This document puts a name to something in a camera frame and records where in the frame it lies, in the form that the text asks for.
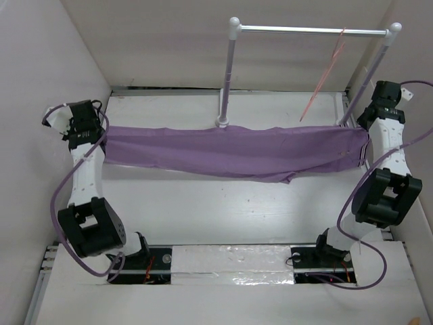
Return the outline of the purple trousers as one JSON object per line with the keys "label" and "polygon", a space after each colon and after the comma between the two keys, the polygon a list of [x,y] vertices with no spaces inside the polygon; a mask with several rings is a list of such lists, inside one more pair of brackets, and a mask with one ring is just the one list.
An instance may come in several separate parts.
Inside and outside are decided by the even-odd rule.
{"label": "purple trousers", "polygon": [[251,130],[110,127],[105,162],[215,177],[290,182],[301,173],[361,166],[369,135],[362,128],[315,126]]}

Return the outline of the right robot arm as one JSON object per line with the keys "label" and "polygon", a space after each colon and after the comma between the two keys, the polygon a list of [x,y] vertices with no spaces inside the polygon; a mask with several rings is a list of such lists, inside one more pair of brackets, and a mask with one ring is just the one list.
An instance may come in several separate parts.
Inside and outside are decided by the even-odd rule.
{"label": "right robot arm", "polygon": [[350,213],[317,238],[313,259],[322,267],[343,260],[356,241],[377,229],[399,225],[421,192],[422,181],[412,176],[402,148],[405,113],[397,106],[405,93],[398,83],[378,81],[357,119],[369,133],[374,163],[350,199]]}

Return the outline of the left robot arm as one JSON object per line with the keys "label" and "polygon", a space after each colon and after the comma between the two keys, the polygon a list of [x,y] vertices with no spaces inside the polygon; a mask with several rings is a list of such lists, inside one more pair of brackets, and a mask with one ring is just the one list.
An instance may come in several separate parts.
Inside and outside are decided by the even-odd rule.
{"label": "left robot arm", "polygon": [[114,260],[115,251],[125,254],[125,264],[146,267],[150,248],[140,232],[128,233],[102,190],[102,167],[106,155],[100,110],[96,100],[70,105],[68,142],[73,163],[72,193],[65,209],[58,211],[58,222],[74,253],[82,258],[105,254]]}

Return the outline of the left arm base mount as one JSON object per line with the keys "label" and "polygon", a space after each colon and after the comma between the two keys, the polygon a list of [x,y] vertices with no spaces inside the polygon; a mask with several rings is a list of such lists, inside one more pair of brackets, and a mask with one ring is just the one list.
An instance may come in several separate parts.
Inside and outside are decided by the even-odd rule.
{"label": "left arm base mount", "polygon": [[150,246],[140,232],[134,232],[128,244],[132,252],[124,249],[125,261],[118,261],[109,273],[110,284],[164,285],[171,283],[172,246]]}

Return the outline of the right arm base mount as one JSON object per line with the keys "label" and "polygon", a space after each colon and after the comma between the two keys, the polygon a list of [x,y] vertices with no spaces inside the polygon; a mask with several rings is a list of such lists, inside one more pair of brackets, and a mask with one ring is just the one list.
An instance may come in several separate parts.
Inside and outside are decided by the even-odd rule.
{"label": "right arm base mount", "polygon": [[326,229],[314,244],[290,247],[285,264],[293,268],[296,284],[318,284],[321,280],[334,284],[356,284],[349,251],[338,250],[327,243]]}

